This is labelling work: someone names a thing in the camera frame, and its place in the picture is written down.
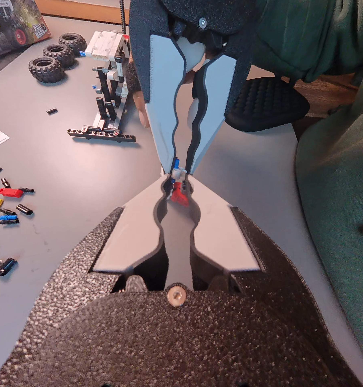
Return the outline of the wooden plank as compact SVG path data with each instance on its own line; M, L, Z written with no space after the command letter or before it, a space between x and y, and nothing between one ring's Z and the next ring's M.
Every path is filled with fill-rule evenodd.
M121 24L119 1L97 0L36 0L44 16Z

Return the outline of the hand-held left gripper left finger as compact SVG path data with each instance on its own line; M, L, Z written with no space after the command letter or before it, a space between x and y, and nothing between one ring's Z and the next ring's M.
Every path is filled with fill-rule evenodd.
M92 270L124 278L136 274L148 289L164 289L169 268L161 221L171 177L162 176L124 206Z

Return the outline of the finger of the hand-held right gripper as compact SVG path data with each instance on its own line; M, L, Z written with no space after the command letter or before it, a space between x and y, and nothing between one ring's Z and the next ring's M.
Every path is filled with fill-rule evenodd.
M194 173L225 120L235 66L235 59L219 55L197 72L194 85L198 111L192 122L192 140L188 149L189 174Z
M186 59L174 39L150 36L150 98L145 104L156 150L165 173L176 154L176 96L184 80Z

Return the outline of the black mesh office chair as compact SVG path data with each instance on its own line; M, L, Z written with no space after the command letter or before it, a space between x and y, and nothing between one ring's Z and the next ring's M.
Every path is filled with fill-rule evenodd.
M225 122L242 132L258 132L303 118L308 100L276 77L246 80Z

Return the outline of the person's right hand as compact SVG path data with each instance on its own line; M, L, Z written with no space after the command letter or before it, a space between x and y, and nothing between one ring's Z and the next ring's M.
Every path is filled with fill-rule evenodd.
M132 95L135 106L139 113L141 124L145 128L149 128L150 122L145 109L145 99L141 90L140 82L137 76L136 66L132 56L130 56L128 65L126 67L126 83L128 91Z

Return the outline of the small white blue brick piece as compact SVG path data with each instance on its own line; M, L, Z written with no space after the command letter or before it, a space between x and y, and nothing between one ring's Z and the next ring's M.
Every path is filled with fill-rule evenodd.
M180 162L179 158L176 157L174 160L174 165L171 172L171 177L173 182L184 180L185 175L187 173L185 168L179 166L179 162Z

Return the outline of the pile of small toy bricks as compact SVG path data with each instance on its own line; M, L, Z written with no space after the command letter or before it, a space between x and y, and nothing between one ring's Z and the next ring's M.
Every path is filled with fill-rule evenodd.
M25 194L35 193L35 190L29 187L12 188L5 178L1 178L1 183L3 187L0 188L0 195L3 197L21 199ZM16 206L16 211L12 211L10 209L3 208L3 203L4 200L0 199L0 213L2 214L0 215L0 225L17 225L20 222L18 212L26 216L34 214L33 210L24 204L18 204ZM17 260L14 258L8 258L5 261L0 260L0 277L7 275L15 264L17 264Z

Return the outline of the partly built toy brick vehicle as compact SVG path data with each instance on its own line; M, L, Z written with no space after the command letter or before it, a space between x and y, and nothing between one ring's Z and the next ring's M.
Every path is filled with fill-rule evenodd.
M129 94L126 83L129 36L116 31L96 31L87 48L79 53L101 62L100 66L92 68L98 79L98 83L92 86L98 94L98 113L92 125L83 125L78 130L68 129L67 133L73 138L135 143L136 137L123 134L121 129Z

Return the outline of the person's green sweater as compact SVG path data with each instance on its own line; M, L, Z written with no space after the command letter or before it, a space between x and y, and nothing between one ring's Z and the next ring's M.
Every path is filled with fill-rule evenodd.
M311 237L363 350L363 80L353 104L301 136L296 179Z

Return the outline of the black toy tyre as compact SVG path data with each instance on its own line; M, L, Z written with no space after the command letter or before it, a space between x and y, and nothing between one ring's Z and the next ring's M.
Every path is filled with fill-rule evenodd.
M42 83L56 83L63 80L65 76L61 63L48 56L31 60L28 68L32 76Z
M80 57L80 52L83 52L87 48L86 40L79 34L73 32L67 32L59 36L58 43L68 46L76 57Z
M50 44L43 49L43 55L59 61L63 68L71 67L76 61L73 50L65 44Z

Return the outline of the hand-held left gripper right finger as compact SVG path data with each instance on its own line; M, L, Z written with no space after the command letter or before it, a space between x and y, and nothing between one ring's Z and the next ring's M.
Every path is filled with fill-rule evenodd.
M260 271L261 266L247 235L235 216L236 208L187 176L187 196L194 227L190 235L193 288L207 289L216 276Z

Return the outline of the toy truck box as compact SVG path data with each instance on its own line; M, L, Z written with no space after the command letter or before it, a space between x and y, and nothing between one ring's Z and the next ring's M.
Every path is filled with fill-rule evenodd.
M34 0L0 0L0 56L50 36Z

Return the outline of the red white black brick subassembly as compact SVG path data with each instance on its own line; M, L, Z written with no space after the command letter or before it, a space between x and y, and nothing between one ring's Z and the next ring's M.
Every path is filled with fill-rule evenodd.
M186 169L182 167L174 168L171 174L172 193L170 199L184 207L189 206L186 174Z

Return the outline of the person's right forearm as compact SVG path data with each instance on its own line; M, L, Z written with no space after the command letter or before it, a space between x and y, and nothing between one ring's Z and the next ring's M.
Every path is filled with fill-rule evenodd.
M252 64L312 82L363 69L363 0L258 1Z

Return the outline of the grey desk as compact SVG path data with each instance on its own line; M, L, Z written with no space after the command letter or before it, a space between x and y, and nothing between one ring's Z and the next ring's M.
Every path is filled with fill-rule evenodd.
M1 177L12 187L33 188L21 202L34 214L0 225L0 259L18 261L0 277L0 367L23 330L34 301L63 258L116 207L160 177L150 129L135 107L124 132L136 143L75 140L67 129L92 124L97 113L92 84L96 62L79 58L54 85L38 83L28 63L65 32L87 41L96 30L118 26L45 17L52 39L30 46L0 71ZM52 115L47 110L57 108ZM292 126L258 133L223 124L194 177L239 207L293 261L316 299L329 332L363 383L363 354L325 277L299 203L294 174L297 138Z

